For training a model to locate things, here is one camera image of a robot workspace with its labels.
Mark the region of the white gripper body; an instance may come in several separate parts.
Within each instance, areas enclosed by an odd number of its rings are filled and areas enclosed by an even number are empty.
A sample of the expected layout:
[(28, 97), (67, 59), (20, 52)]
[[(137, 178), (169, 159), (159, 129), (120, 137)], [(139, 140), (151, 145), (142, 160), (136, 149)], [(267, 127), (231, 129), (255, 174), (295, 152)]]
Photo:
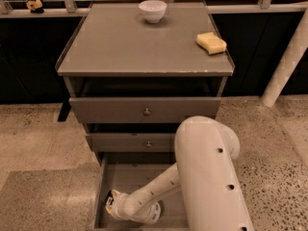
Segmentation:
[(161, 215), (161, 206), (153, 192), (117, 192), (113, 194), (110, 214), (115, 219), (155, 224)]

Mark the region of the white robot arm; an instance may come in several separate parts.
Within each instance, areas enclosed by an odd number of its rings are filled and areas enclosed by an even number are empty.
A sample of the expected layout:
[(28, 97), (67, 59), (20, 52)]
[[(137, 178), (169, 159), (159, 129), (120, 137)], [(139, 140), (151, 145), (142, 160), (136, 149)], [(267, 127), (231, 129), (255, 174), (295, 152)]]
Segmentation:
[(254, 231), (232, 161), (239, 156), (235, 132), (206, 116), (192, 116), (174, 138), (176, 163), (131, 193), (109, 191), (113, 218), (154, 224), (159, 202), (181, 192), (191, 231)]

